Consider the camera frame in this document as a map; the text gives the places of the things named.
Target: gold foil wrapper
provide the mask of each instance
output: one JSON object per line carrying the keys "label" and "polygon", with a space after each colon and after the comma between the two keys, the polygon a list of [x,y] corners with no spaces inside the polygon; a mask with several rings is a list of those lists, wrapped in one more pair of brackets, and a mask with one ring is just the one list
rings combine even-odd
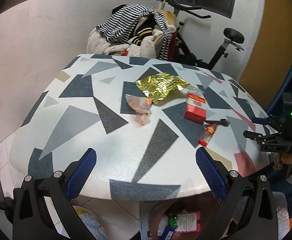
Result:
{"label": "gold foil wrapper", "polygon": [[172,90],[182,90],[189,86],[180,76],[172,76],[168,73],[160,73],[136,81],[136,86],[157,104],[166,98]]}

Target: bike seat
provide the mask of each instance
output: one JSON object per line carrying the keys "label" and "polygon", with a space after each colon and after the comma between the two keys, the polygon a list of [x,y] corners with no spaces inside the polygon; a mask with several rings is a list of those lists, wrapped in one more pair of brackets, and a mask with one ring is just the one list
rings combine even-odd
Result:
{"label": "bike seat", "polygon": [[239,44],[244,43],[244,39],[245,39],[244,36],[239,31],[236,31],[232,28],[226,28],[224,30],[224,35],[227,39],[230,39],[231,41],[235,43],[239,43]]}

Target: orange packaging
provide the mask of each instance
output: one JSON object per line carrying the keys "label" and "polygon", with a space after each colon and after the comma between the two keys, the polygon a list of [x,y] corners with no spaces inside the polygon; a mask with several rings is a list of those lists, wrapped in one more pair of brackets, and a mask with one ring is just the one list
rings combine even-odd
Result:
{"label": "orange packaging", "polygon": [[195,95],[193,93],[188,93],[186,103],[187,105],[184,118],[202,124],[206,119],[205,98]]}

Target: metal screw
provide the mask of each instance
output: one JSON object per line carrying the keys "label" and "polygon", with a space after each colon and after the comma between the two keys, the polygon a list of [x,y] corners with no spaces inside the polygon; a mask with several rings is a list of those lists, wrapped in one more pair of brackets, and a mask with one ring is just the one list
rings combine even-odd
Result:
{"label": "metal screw", "polygon": [[25,177],[25,181],[30,181],[31,180],[31,176],[30,175],[27,175],[26,177]]}
{"label": "metal screw", "polygon": [[56,172],[54,173],[54,177],[55,177],[55,178],[59,178],[61,175],[62,175],[62,172],[61,172],[61,171],[56,171]]}
{"label": "metal screw", "polygon": [[231,175],[233,178],[236,178],[236,177],[238,177],[238,172],[237,172],[237,171],[230,171],[230,175]]}
{"label": "metal screw", "polygon": [[267,181],[267,178],[265,175],[261,175],[259,178],[261,179],[261,181]]}

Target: gray triangle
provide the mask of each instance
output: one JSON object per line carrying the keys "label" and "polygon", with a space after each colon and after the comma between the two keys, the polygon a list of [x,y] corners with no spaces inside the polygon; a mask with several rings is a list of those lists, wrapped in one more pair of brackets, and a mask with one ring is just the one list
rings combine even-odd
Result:
{"label": "gray triangle", "polygon": [[208,88],[209,85],[213,82],[213,79],[208,77],[208,76],[204,76],[202,74],[196,73],[199,81],[201,82],[201,84],[203,85],[204,89]]}
{"label": "gray triangle", "polygon": [[202,136],[204,126],[198,122],[184,118],[186,102],[163,109],[163,112],[176,125],[189,143],[196,148],[198,139]]}
{"label": "gray triangle", "polygon": [[157,65],[154,65],[154,67],[158,68],[161,72],[163,73],[169,73],[171,74],[172,76],[178,76],[176,70],[173,68],[173,66],[169,63],[166,63],[166,64],[157,64]]}
{"label": "gray triangle", "polygon": [[95,54],[91,56],[90,58],[112,59],[113,57],[111,55]]}
{"label": "gray triangle", "polygon": [[118,128],[121,128],[122,126],[128,124],[128,122],[124,118],[116,114],[113,110],[104,105],[97,98],[94,98],[94,101],[106,134],[109,134],[117,130]]}
{"label": "gray triangle", "polygon": [[114,80],[114,78],[115,77],[105,78],[105,79],[100,80],[99,82],[110,84]]}
{"label": "gray triangle", "polygon": [[53,105],[57,105],[57,104],[59,104],[58,101],[56,101],[54,98],[51,98],[50,96],[47,96],[44,107],[53,106]]}
{"label": "gray triangle", "polygon": [[90,70],[88,70],[82,77],[87,77],[96,73],[99,73],[104,70],[118,67],[115,63],[109,63],[104,61],[98,61]]}
{"label": "gray triangle", "polygon": [[240,105],[240,107],[244,110],[245,114],[247,114],[249,120],[251,120],[253,117],[256,117],[254,114],[254,111],[252,110],[252,107],[250,104],[247,103],[247,99],[242,98],[235,98],[233,97],[237,103]]}
{"label": "gray triangle", "polygon": [[98,114],[74,106],[68,106],[65,113],[55,126],[39,159],[45,157],[57,147],[91,127],[99,120],[100,117]]}
{"label": "gray triangle", "polygon": [[197,85],[197,86],[198,86],[198,88],[199,88],[202,92],[205,91],[205,88],[204,88],[202,85]]}
{"label": "gray triangle", "polygon": [[270,135],[270,131],[269,129],[266,127],[266,125],[263,125],[264,131],[265,131],[265,135]]}
{"label": "gray triangle", "polygon": [[41,94],[41,96],[38,98],[38,100],[36,101],[36,103],[34,104],[32,109],[29,111],[29,113],[26,116],[26,119],[24,120],[24,122],[23,122],[21,127],[23,127],[24,125],[27,125],[30,122],[30,120],[33,118],[36,110],[38,109],[40,103],[44,100],[44,98],[45,98],[47,93],[48,93],[48,91],[46,91],[46,92]]}
{"label": "gray triangle", "polygon": [[187,69],[199,70],[195,66],[190,66],[190,65],[185,65],[185,64],[182,64],[182,66],[183,66],[183,68],[186,68],[185,70],[187,70]]}
{"label": "gray triangle", "polygon": [[28,174],[34,179],[46,179],[54,173],[53,153],[50,152],[39,160],[43,150],[34,148],[28,163]]}
{"label": "gray triangle", "polygon": [[210,108],[217,108],[217,109],[232,109],[230,105],[222,99],[219,95],[216,94],[214,90],[211,88],[207,88],[204,91],[204,97],[210,106]]}
{"label": "gray triangle", "polygon": [[70,68],[79,58],[80,56],[75,57],[64,69]]}
{"label": "gray triangle", "polygon": [[259,117],[259,118],[265,118],[266,115],[263,113],[263,111],[261,111],[261,112],[259,113],[258,117]]}
{"label": "gray triangle", "polygon": [[92,77],[76,75],[61,93],[59,98],[89,98],[94,96]]}
{"label": "gray triangle", "polygon": [[124,63],[124,62],[121,62],[121,61],[116,60],[116,59],[113,59],[113,60],[117,63],[117,65],[118,65],[121,69],[132,68],[131,65],[128,65],[128,64],[126,64],[126,63]]}
{"label": "gray triangle", "polygon": [[213,71],[213,70],[211,70],[211,73],[212,73],[216,78],[218,78],[218,79],[220,79],[220,80],[225,80],[224,77],[223,77],[223,75],[222,75],[221,73],[219,73],[219,72],[217,72],[217,71]]}
{"label": "gray triangle", "polygon": [[155,76],[157,74],[159,74],[159,72],[157,70],[153,69],[152,67],[150,67],[137,80],[142,80],[142,79],[144,79],[146,77]]}
{"label": "gray triangle", "polygon": [[143,184],[110,179],[110,195],[112,199],[151,201],[174,199],[181,185]]}
{"label": "gray triangle", "polygon": [[126,100],[126,95],[132,95],[136,97],[146,97],[145,94],[136,86],[133,82],[126,82],[124,81],[123,84],[123,92],[122,92],[122,102],[120,106],[120,113],[121,114],[137,114],[137,112],[132,109]]}
{"label": "gray triangle", "polygon": [[177,138],[178,135],[159,119],[132,182],[138,182],[173,145]]}
{"label": "gray triangle", "polygon": [[206,110],[206,118],[210,118],[211,116],[213,116],[214,114],[216,114],[216,113],[214,113],[214,112],[212,112],[212,111],[210,111],[210,110]]}
{"label": "gray triangle", "polygon": [[234,117],[226,116],[227,120],[230,122],[230,127],[235,136],[238,148],[241,152],[246,150],[247,139],[243,136],[243,132],[248,129],[247,122],[237,119]]}
{"label": "gray triangle", "polygon": [[251,105],[251,106],[255,106],[255,104],[253,104],[251,101],[247,100],[247,104]]}
{"label": "gray triangle", "polygon": [[235,80],[230,79],[228,80],[230,83],[232,83],[233,85],[235,85],[236,87],[238,87],[240,90],[242,90],[245,93],[245,89],[242,88],[242,86],[240,84],[238,84]]}
{"label": "gray triangle", "polygon": [[224,90],[222,90],[221,92],[219,92],[220,95],[227,97],[226,92]]}
{"label": "gray triangle", "polygon": [[238,88],[235,87],[232,83],[230,83],[230,85],[233,88],[233,91],[234,91],[235,95],[238,97]]}
{"label": "gray triangle", "polygon": [[80,58],[80,61],[90,61],[90,59],[82,57],[82,58]]}
{"label": "gray triangle", "polygon": [[181,68],[181,67],[177,67],[176,66],[176,68],[178,69],[178,70],[181,70],[181,71],[186,71],[187,69],[184,69],[184,68]]}
{"label": "gray triangle", "polygon": [[129,63],[131,65],[145,65],[150,58],[143,58],[143,57],[129,57]]}

